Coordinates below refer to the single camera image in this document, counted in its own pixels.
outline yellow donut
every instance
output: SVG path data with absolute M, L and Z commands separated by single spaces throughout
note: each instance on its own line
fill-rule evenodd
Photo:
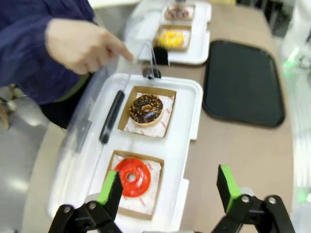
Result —
M 158 42 L 167 48 L 179 48 L 184 44 L 184 36 L 176 30 L 166 30 L 158 37 Z

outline countertop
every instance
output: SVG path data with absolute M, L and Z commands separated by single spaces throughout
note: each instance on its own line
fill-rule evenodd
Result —
M 276 58 L 276 49 L 262 12 L 239 6 L 213 4 L 208 25 L 211 41 L 226 39 L 267 50 Z M 188 78 L 203 84 L 205 66 L 171 65 L 160 67 L 165 76 Z M 203 110 L 198 137 L 190 143 L 185 178 L 190 185 L 184 209 L 182 230 L 208 233 L 224 215 L 216 187 L 218 165 L 231 167 L 239 186 L 249 186 L 260 199 L 269 194 L 282 197 L 288 211 L 293 194 L 293 140 L 288 100 L 280 66 L 286 118 L 275 129 L 214 119 Z M 25 205 L 23 232 L 47 232 L 47 199 L 57 152 L 65 133 L 50 124 L 38 153 Z M 242 233 L 255 232 L 244 227 Z

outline human hand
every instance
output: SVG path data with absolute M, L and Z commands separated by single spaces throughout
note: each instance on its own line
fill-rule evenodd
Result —
M 45 37 L 51 58 L 77 74 L 95 72 L 117 55 L 134 61 L 119 39 L 105 28 L 87 21 L 52 19 Z

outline floor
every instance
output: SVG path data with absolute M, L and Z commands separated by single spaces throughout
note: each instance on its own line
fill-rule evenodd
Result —
M 0 96 L 8 99 L 8 90 L 1 88 Z M 0 233 L 21 232 L 29 180 L 49 123 L 28 97 L 15 103 L 11 128 L 0 129 Z

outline donut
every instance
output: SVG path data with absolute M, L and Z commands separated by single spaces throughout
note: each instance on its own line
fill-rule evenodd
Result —
M 163 103 L 155 95 L 142 95 L 129 108 L 130 117 L 135 124 L 147 127 L 156 124 L 163 115 Z
M 183 7 L 175 7 L 175 8 L 169 9 L 167 14 L 170 18 L 174 18 L 174 19 L 186 19 L 189 17 L 189 11 L 187 11 Z
M 158 37 L 158 42 L 166 48 L 180 48 L 184 44 L 184 35 L 176 30 L 165 30 Z
M 151 181 L 150 171 L 140 159 L 123 159 L 114 170 L 119 171 L 123 196 L 136 198 L 148 190 Z

